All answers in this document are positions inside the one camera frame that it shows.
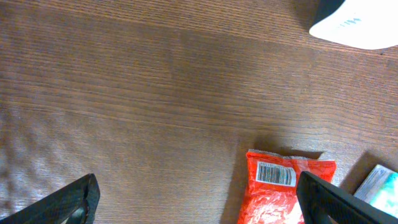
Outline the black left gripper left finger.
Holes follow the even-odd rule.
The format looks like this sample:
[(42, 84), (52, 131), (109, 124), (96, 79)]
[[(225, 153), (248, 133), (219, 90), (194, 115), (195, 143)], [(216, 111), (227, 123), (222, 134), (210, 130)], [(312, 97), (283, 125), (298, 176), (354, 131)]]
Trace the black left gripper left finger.
[(5, 223), (92, 224), (100, 200), (94, 174), (87, 174), (1, 220)]

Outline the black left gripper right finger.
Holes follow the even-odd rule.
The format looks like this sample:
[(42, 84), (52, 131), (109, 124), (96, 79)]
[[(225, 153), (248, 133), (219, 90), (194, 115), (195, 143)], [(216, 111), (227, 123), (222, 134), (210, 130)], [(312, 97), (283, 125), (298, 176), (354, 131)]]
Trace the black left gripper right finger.
[(296, 194), (305, 224), (393, 224), (397, 218), (348, 194), (311, 172), (300, 174)]

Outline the red snack packet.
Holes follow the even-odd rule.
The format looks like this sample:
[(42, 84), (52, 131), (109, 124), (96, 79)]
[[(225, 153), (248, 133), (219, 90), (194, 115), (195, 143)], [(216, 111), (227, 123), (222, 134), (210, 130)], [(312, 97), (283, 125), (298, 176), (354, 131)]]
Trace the red snack packet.
[(301, 172), (309, 171), (331, 182), (336, 170), (334, 160), (281, 156), (250, 149), (246, 153), (248, 184), (238, 224), (303, 223), (296, 196)]

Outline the teal tissue packet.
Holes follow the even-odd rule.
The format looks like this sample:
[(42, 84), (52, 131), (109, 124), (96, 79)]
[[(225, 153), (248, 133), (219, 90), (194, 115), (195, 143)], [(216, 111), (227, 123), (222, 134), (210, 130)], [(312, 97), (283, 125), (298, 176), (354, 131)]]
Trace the teal tissue packet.
[(376, 165), (354, 196), (397, 218), (397, 172)]

